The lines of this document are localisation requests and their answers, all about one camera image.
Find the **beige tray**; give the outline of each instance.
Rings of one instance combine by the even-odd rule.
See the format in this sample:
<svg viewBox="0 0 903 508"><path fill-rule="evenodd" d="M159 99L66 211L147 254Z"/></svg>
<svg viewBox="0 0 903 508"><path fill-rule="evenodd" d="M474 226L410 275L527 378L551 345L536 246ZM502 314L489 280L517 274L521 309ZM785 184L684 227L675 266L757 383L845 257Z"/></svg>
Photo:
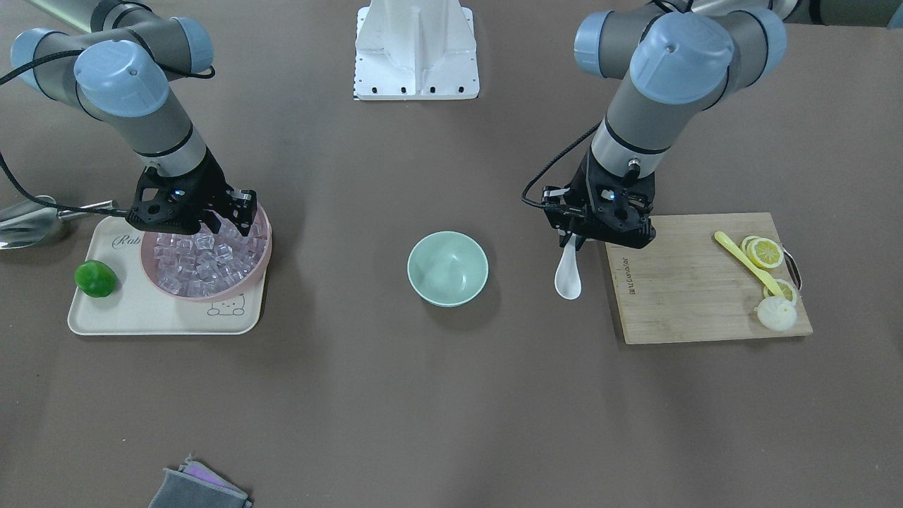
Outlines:
<svg viewBox="0 0 903 508"><path fill-rule="evenodd" d="M616 331L628 344L687 343L812 333L800 295L793 328L774 332L753 310L762 285L712 234L722 230L736 243L749 235L780 243L770 213L654 216L656 239L644 249L605 244L610 304ZM770 270L790 281L789 270Z"/></svg>
<svg viewBox="0 0 903 508"><path fill-rule="evenodd" d="M235 335L257 324L266 275L245 293L213 304L186 303L154 287L141 268L143 233L107 217L94 229L86 259L109 265L120 287L106 298L75 291L69 328L79 335Z"/></svg>

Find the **folded towel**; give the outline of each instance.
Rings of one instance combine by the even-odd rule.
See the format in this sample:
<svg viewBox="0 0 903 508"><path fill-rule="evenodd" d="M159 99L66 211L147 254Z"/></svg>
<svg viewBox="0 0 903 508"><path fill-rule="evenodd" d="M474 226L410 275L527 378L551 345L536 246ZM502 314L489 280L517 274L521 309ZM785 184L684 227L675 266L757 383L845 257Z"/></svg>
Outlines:
<svg viewBox="0 0 903 508"><path fill-rule="evenodd" d="M163 485L147 508L251 508L244 491L191 457L178 471L163 471Z"/></svg>

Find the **green lime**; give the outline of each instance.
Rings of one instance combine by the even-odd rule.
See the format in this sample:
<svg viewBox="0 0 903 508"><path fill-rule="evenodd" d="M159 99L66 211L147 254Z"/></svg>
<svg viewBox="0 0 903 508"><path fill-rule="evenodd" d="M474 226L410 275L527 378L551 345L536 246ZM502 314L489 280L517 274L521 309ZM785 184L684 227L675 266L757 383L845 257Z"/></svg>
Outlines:
<svg viewBox="0 0 903 508"><path fill-rule="evenodd" d="M75 285L92 298L109 296L116 289L116 272L96 259L89 259L75 269Z"/></svg>

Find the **lemon slice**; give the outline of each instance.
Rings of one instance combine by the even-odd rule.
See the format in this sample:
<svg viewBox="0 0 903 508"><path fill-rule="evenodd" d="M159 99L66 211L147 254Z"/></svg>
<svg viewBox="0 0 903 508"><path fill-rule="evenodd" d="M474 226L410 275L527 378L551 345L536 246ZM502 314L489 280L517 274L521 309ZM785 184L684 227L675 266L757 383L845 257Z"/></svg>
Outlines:
<svg viewBox="0 0 903 508"><path fill-rule="evenodd" d="M746 244L746 255L759 268L772 269L784 262L784 250L775 241L756 238Z"/></svg>
<svg viewBox="0 0 903 508"><path fill-rule="evenodd" d="M784 293L784 298L790 301L791 304L796 305L796 301L799 299L799 293L796 292L796 288L793 284L785 281L783 278L776 278L775 282L781 288L781 293ZM767 287L762 288L762 297L768 298L771 296L771 292L768 291Z"/></svg>
<svg viewBox="0 0 903 508"><path fill-rule="evenodd" d="M749 245L749 243L751 241L755 240L756 238L758 238L758 236L748 236L748 237L744 238L743 241L740 242L740 250L742 250L743 253L746 253L746 246Z"/></svg>

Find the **table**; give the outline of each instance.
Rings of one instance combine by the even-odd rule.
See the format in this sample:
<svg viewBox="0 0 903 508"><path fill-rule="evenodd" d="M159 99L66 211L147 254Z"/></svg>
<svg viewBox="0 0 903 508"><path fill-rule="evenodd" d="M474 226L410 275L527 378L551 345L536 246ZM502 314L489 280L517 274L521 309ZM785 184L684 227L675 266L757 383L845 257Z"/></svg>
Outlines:
<svg viewBox="0 0 903 508"><path fill-rule="evenodd" d="M599 245L561 299L557 237L518 196L618 87L574 64L577 26L639 2L466 2L480 96L379 103L351 99L360 0L149 4L215 44L216 79L172 87L274 225L264 313L239 336L83 338L66 314L97 220L0 252L0 504L144 506L189 453L261 508L903 504L900 31L789 25L784 62L657 171L655 214L773 213L815 334L637 347ZM74 33L0 3L0 48L36 26ZM109 127L21 82L0 115L26 188L131 201L141 166ZM436 230L489 257L460 308L405 277Z"/></svg>

